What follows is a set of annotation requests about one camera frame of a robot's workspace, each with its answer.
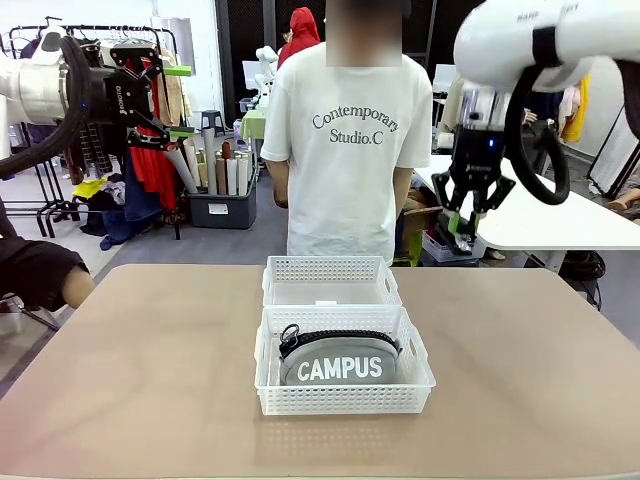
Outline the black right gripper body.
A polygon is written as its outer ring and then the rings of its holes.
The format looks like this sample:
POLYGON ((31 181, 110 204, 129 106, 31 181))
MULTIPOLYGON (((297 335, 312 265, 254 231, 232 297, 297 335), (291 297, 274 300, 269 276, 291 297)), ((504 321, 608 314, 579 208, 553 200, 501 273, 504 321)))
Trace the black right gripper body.
POLYGON ((503 132, 458 127, 451 180, 458 188, 488 188, 501 176, 503 132))

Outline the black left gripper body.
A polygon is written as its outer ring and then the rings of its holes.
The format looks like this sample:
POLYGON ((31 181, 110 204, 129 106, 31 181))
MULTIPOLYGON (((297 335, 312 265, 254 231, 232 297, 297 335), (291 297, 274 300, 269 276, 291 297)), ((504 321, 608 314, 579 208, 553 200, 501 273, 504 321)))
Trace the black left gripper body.
POLYGON ((88 121, 142 125, 153 119, 151 81, 123 68, 90 68, 88 121))

